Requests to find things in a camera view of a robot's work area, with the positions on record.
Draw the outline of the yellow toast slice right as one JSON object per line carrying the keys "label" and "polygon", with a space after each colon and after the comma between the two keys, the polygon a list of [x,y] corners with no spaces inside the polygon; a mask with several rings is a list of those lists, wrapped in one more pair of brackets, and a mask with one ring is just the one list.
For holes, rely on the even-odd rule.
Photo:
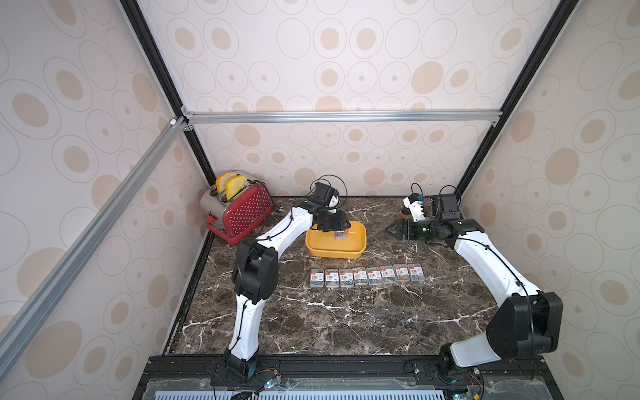
{"label": "yellow toast slice right", "polygon": [[243,175],[235,175],[225,184],[225,196],[227,201],[231,201],[239,194],[247,184],[248,179]]}

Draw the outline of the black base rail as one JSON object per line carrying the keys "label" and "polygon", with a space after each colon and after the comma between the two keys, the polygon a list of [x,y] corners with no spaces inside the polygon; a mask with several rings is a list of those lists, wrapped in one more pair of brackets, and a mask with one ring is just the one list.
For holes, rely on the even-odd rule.
{"label": "black base rail", "polygon": [[261,356],[243,381],[220,356],[153,357],[136,399],[560,399],[548,365],[501,361],[441,377],[435,356]]}

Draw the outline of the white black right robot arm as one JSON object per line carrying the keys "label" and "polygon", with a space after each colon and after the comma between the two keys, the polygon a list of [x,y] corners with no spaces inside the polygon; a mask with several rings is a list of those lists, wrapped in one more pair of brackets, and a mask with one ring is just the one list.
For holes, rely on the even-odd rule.
{"label": "white black right robot arm", "polygon": [[561,298],[543,292],[518,272],[475,220],[415,222],[406,218],[385,231],[397,240],[444,241],[473,268],[498,306],[485,332],[441,347],[439,374],[520,356],[533,358],[557,349]]}

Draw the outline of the diagonal aluminium frame bar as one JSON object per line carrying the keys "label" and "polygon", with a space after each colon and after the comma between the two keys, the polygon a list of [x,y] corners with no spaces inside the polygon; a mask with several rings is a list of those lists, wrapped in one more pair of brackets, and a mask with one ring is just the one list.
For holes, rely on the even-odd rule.
{"label": "diagonal aluminium frame bar", "polygon": [[155,170],[160,159],[187,126],[185,117],[174,118],[157,137],[131,173],[122,181],[95,218],[60,258],[53,271],[25,303],[1,336],[1,378],[6,378],[44,322],[71,287],[88,260],[111,231],[125,208]]}

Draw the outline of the yellow toast slice left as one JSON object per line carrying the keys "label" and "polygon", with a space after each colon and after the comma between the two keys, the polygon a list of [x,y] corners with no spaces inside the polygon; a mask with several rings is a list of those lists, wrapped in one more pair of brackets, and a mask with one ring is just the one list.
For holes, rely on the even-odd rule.
{"label": "yellow toast slice left", "polygon": [[236,176],[238,176],[236,172],[229,171],[218,177],[216,180],[216,190],[218,191],[218,194],[223,193],[226,190],[228,181]]}

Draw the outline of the clear paper clip box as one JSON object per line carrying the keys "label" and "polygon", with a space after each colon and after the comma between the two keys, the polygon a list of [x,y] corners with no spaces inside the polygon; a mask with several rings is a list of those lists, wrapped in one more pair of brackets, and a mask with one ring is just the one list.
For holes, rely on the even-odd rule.
{"label": "clear paper clip box", "polygon": [[380,272],[385,285],[396,283],[397,277],[392,266],[383,266],[380,268]]}
{"label": "clear paper clip box", "polygon": [[395,264],[393,265],[393,269],[396,276],[397,283],[410,283],[410,273],[408,271],[408,266],[406,264]]}
{"label": "clear paper clip box", "polygon": [[365,268],[355,268],[353,270],[353,277],[356,287],[366,287],[369,285],[368,273]]}
{"label": "clear paper clip box", "polygon": [[336,269],[326,269],[324,271],[324,285],[327,289],[335,290],[340,288],[339,271]]}
{"label": "clear paper clip box", "polygon": [[378,287],[383,285],[383,277],[378,268],[367,269],[368,284],[370,287]]}
{"label": "clear paper clip box", "polygon": [[353,270],[341,269],[339,271],[339,284],[340,284],[340,288],[354,288],[355,280],[354,280]]}
{"label": "clear paper clip box", "polygon": [[412,283],[423,283],[425,281],[422,266],[419,263],[411,263],[407,265],[410,281]]}
{"label": "clear paper clip box", "polygon": [[312,269],[310,271],[310,288],[323,288],[324,287],[324,270]]}

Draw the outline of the horizontal aluminium frame bar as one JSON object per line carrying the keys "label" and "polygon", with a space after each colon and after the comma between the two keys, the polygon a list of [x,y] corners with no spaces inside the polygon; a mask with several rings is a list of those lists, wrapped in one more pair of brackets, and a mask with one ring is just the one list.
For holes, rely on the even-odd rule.
{"label": "horizontal aluminium frame bar", "polygon": [[374,111],[294,111],[294,112],[186,112],[186,124],[212,123],[401,123],[440,121],[489,121],[500,120],[497,109],[436,109],[436,110],[374,110]]}

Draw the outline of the yellow toast slice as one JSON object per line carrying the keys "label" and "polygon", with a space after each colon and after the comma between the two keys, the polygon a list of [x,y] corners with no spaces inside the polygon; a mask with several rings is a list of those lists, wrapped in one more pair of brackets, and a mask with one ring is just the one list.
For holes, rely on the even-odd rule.
{"label": "yellow toast slice", "polygon": [[236,172],[229,171],[218,177],[216,180],[216,190],[218,191],[218,194],[223,193],[226,190],[228,181],[236,176],[238,176]]}
{"label": "yellow toast slice", "polygon": [[227,201],[231,201],[239,194],[247,184],[248,179],[243,175],[235,175],[225,184],[225,196]]}

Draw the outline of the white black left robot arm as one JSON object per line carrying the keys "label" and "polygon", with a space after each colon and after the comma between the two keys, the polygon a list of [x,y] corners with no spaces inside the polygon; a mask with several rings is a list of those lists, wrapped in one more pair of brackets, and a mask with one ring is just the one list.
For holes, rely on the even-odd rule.
{"label": "white black left robot arm", "polygon": [[296,201],[269,231],[237,246],[232,276],[237,312],[224,361],[243,381],[253,378],[257,371],[258,333],[266,302],[278,286],[279,257],[312,228],[331,233],[350,227],[344,211],[332,211],[328,205],[306,198]]}

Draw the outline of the red polka dot toaster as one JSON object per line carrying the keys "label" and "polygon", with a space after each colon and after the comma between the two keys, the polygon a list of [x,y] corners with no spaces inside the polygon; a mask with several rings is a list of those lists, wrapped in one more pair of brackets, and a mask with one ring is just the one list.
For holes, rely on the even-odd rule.
{"label": "red polka dot toaster", "polygon": [[248,173],[234,172],[245,176],[248,181],[231,201],[226,200],[225,191],[218,194],[216,183],[200,198],[207,229],[231,245],[250,235],[274,210],[265,183]]}

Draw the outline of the yellow plastic storage tray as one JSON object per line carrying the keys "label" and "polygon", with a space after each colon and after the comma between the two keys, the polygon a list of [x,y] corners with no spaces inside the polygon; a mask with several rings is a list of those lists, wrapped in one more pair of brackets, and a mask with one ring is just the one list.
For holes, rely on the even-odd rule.
{"label": "yellow plastic storage tray", "polygon": [[359,222],[351,221],[346,240],[335,240],[334,232],[310,229],[306,232],[305,244],[311,255],[318,258],[357,259],[367,247],[367,230]]}

